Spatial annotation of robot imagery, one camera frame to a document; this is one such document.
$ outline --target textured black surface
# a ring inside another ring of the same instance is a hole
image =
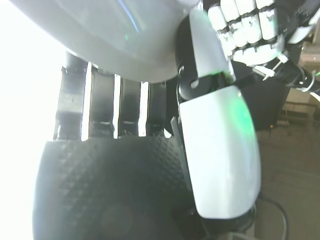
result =
[[[173,138],[48,142],[36,183],[35,240],[179,240],[193,206]]]

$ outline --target black cable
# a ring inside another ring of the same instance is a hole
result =
[[[289,219],[288,219],[288,215],[285,211],[285,209],[276,201],[272,200],[271,198],[267,197],[266,195],[264,195],[263,193],[260,192],[259,194],[259,198],[267,203],[273,204],[274,206],[276,206],[283,214],[284,217],[284,221],[286,224],[286,228],[285,228],[285,240],[289,240]]]

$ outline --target cable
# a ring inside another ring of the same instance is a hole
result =
[[[283,217],[283,234],[282,234],[282,240],[289,240],[289,219],[288,215],[285,211],[285,209],[276,201],[270,199],[266,195],[260,192],[259,198],[269,204],[275,205],[282,213]]]

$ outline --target white curved surface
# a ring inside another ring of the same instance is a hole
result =
[[[240,90],[229,86],[183,102],[179,108],[198,213],[206,219],[243,215],[260,192],[261,163]]]
[[[135,81],[177,74],[175,36],[200,0],[11,0],[79,57]]]

